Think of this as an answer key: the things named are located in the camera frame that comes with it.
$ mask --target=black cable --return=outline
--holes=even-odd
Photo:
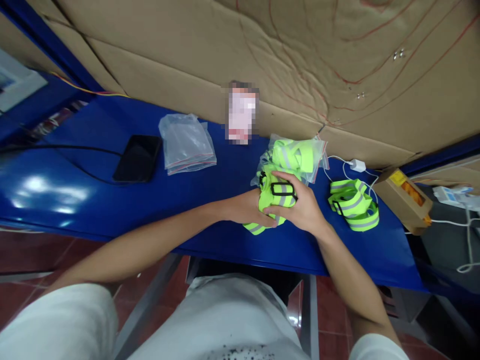
[[[28,128],[26,128],[21,122],[17,122],[15,121],[10,115],[6,114],[4,111],[2,111],[0,109],[0,114],[3,115],[4,118],[7,118],[9,120],[11,120],[13,123],[15,123],[16,125],[18,125],[27,135],[29,136],[32,136],[32,131]],[[70,148],[70,149],[82,149],[82,150],[95,150],[95,151],[100,151],[100,152],[104,152],[104,153],[110,153],[110,154],[114,154],[114,155],[118,155],[118,156],[122,156],[122,154],[120,154],[119,152],[116,152],[116,151],[110,151],[110,150],[106,150],[106,149],[102,149],[102,148],[99,148],[99,147],[90,147],[90,146],[74,146],[74,145],[54,145],[54,144],[50,144],[46,139],[45,137],[42,138],[42,141],[44,141],[45,143],[47,143],[48,145],[32,145],[32,146],[17,146],[17,147],[9,147],[9,148],[5,148],[5,149],[0,149],[0,154],[2,153],[10,153],[10,152],[15,152],[15,151],[20,151],[21,149],[20,148],[24,148],[24,150],[30,150],[30,149],[35,149],[35,148],[38,148],[38,149],[54,149],[62,158],[64,158],[66,161],[68,161],[71,165],[73,165],[75,168],[77,168],[78,170],[80,170],[82,173],[84,173],[85,175],[91,177],[92,179],[95,179],[101,183],[104,183],[104,184],[108,184],[108,185],[112,185],[112,186],[119,186],[119,187],[124,187],[124,186],[127,186],[129,184],[123,184],[123,183],[114,183],[114,182],[110,182],[110,181],[106,181],[106,180],[103,180],[95,175],[93,175],[92,173],[88,172],[87,170],[85,170],[83,167],[81,167],[80,165],[78,165],[77,163],[75,163],[73,160],[70,160],[67,156],[65,156],[61,151],[57,150],[57,149],[65,149],[65,148]]]
[[[0,149],[0,154],[13,153],[13,152],[16,152],[16,151],[24,151],[24,150],[35,150],[35,149],[81,149],[81,150],[93,150],[93,151],[98,151],[98,152],[102,152],[102,153],[113,154],[113,155],[117,155],[119,157],[122,156],[122,154],[119,153],[119,152],[103,149],[103,148],[100,148],[100,147],[77,146],[77,145],[58,145],[58,144],[7,147],[7,148]]]

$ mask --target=forearm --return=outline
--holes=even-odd
[[[399,343],[379,290],[330,224],[315,234],[338,295],[345,303],[356,339],[373,332]]]
[[[121,282],[219,220],[222,220],[220,203],[212,202],[139,227],[71,267],[47,292],[71,284]]]

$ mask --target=power adapter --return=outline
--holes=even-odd
[[[350,165],[350,169],[357,173],[363,173],[367,169],[365,163],[361,160],[353,159],[352,161],[347,161],[347,163]]]

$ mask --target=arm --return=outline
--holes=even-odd
[[[273,174],[293,184],[298,201],[291,208],[271,206],[265,209],[265,213],[286,218],[315,236],[338,295],[347,307],[354,340],[375,333],[386,336],[400,346],[377,287],[325,220],[312,189],[294,175],[277,171]]]
[[[218,221],[276,227],[274,219],[259,211],[259,196],[260,189],[254,189],[130,231],[72,266],[43,294],[74,284],[121,282]]]

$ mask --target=finger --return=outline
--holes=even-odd
[[[276,228],[278,225],[278,222],[274,218],[271,218],[268,215],[262,214],[261,212],[258,214],[258,219],[256,223],[266,228]]]
[[[272,205],[263,209],[263,212],[265,214],[274,214],[274,215],[281,216],[282,218],[285,218],[285,219],[288,219],[290,217],[289,215],[291,211],[292,209],[290,209],[289,207],[283,207],[283,206],[277,206],[277,205]]]
[[[293,184],[293,187],[303,185],[303,183],[295,175],[289,174],[288,172],[272,171],[271,173],[276,177],[279,177],[279,178],[282,178],[283,180],[287,180],[291,182]]]

